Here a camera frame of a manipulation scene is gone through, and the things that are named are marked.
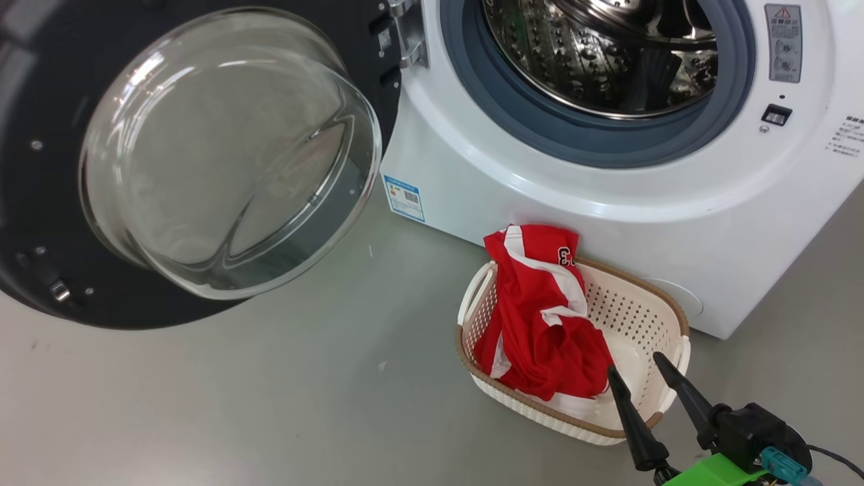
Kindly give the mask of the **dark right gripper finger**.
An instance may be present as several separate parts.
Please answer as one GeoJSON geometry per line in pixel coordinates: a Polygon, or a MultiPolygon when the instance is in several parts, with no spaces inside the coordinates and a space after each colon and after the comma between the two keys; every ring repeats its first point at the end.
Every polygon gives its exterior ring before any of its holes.
{"type": "Polygon", "coordinates": [[[719,452],[720,439],[717,425],[722,413],[731,412],[729,405],[713,405],[703,394],[670,362],[665,354],[654,352],[653,360],[666,385],[678,394],[685,412],[697,431],[697,442],[703,450],[719,452]]]}
{"type": "Polygon", "coordinates": [[[636,470],[648,473],[669,467],[666,446],[654,438],[639,415],[630,399],[630,390],[614,365],[608,367],[607,379],[636,470]]]}

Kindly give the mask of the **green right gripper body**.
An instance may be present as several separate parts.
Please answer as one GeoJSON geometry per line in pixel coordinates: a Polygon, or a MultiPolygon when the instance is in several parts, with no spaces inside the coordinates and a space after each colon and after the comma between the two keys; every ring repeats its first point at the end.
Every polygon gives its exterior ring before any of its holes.
{"type": "Polygon", "coordinates": [[[666,485],[770,485],[770,480],[752,458],[716,454],[670,477],[666,485]]]}

